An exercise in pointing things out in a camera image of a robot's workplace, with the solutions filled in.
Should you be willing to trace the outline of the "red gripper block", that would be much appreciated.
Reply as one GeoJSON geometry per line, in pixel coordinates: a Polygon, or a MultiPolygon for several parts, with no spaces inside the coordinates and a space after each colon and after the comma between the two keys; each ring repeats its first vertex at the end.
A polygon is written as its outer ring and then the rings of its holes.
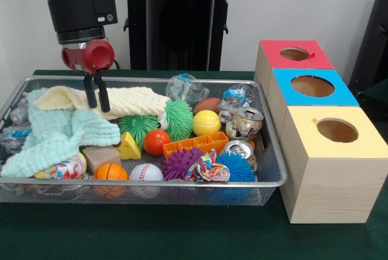
{"type": "Polygon", "coordinates": [[[87,42],[66,44],[62,47],[64,64],[84,73],[84,88],[89,108],[96,108],[95,91],[92,88],[92,78],[99,88],[99,102],[102,112],[110,111],[109,96],[106,84],[99,70],[109,69],[115,58],[115,52],[107,39],[93,39],[87,42]]]}

